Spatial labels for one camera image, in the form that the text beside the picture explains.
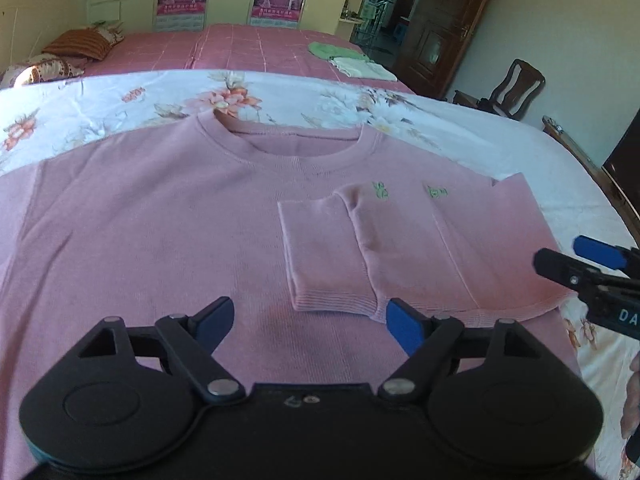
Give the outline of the pink sweater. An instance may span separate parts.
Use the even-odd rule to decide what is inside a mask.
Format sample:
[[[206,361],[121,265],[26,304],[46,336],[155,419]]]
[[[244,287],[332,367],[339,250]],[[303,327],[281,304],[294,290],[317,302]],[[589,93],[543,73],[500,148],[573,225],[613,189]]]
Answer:
[[[217,361],[255,382],[380,384],[404,360],[398,297],[471,326],[515,318],[577,364],[554,238],[519,174],[496,180],[386,136],[205,112],[110,136],[1,179],[1,474],[32,468],[35,382],[101,318],[149,325],[221,296]]]

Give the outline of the dark wooden chair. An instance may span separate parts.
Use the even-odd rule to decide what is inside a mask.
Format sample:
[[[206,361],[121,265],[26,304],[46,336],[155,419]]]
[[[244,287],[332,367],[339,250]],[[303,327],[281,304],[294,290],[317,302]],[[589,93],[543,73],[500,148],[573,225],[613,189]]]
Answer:
[[[477,99],[456,90],[452,102],[519,122],[525,117],[533,100],[544,90],[545,85],[546,78],[539,70],[516,58],[503,81],[491,91],[488,98]]]

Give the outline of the white floral bed sheet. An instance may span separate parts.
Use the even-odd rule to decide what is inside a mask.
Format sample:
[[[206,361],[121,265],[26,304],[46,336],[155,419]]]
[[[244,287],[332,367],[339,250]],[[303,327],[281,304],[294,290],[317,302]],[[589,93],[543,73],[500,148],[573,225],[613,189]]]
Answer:
[[[519,174],[559,252],[570,252],[579,235],[624,247],[634,242],[584,168],[540,130],[412,94],[270,73],[170,70],[3,90],[1,179],[110,136],[205,112],[278,128],[367,126],[496,180]],[[620,418],[638,342],[593,325],[584,304],[563,292],[559,312],[577,360],[570,369],[604,409],[594,466],[607,479],[634,478],[637,468],[622,457]]]

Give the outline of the white folded cloth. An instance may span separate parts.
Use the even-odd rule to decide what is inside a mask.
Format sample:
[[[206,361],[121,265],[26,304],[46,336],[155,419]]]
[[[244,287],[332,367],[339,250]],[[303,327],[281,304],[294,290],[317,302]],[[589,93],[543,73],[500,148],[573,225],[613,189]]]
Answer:
[[[331,58],[330,63],[350,78],[397,81],[397,77],[383,65],[364,58]]]

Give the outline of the dark wooden door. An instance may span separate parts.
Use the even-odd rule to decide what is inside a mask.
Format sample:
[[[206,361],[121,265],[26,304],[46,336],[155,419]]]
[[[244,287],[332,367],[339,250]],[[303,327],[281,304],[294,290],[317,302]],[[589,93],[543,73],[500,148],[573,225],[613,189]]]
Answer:
[[[419,0],[393,72],[419,96],[441,100],[489,0]]]

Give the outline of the pink checked bedspread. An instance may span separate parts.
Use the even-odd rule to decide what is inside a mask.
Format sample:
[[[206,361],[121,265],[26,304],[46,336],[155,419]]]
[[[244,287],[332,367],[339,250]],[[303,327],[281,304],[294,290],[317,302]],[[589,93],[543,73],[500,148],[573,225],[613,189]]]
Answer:
[[[349,78],[308,50],[313,42],[358,51],[340,37],[279,27],[215,24],[201,32],[142,32],[127,35],[104,60],[86,66],[87,76],[153,70],[234,70],[348,82],[402,93],[400,81]]]

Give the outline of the green folded cloth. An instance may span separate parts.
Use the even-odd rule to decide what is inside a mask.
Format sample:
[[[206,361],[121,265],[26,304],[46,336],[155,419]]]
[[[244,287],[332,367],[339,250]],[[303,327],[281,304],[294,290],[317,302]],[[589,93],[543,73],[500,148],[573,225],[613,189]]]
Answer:
[[[308,44],[308,51],[316,58],[325,61],[334,60],[334,58],[351,58],[352,60],[367,61],[369,58],[354,49],[349,49],[335,44],[322,44],[322,42],[311,42]]]

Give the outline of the floral red white pillow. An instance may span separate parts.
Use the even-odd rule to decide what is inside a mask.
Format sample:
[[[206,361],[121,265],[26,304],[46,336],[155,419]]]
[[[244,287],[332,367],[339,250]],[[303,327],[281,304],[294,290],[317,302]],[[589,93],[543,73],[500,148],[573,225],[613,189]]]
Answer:
[[[85,71],[81,67],[54,54],[42,54],[9,66],[1,75],[1,88],[40,84],[81,76]]]

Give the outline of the orange striped pillow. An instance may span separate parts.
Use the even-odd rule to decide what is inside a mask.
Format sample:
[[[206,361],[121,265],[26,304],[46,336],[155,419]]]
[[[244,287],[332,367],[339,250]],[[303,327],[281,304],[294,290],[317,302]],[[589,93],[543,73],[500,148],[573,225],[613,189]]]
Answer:
[[[111,40],[95,29],[73,29],[63,32],[61,36],[43,47],[42,53],[103,61],[113,47]]]

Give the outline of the cream round headboard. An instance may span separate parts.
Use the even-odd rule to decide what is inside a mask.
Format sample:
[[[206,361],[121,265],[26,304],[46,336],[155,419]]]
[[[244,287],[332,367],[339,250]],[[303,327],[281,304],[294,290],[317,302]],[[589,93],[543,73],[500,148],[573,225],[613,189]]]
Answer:
[[[79,6],[8,6],[1,10],[1,69],[26,61],[66,30],[86,24]]]

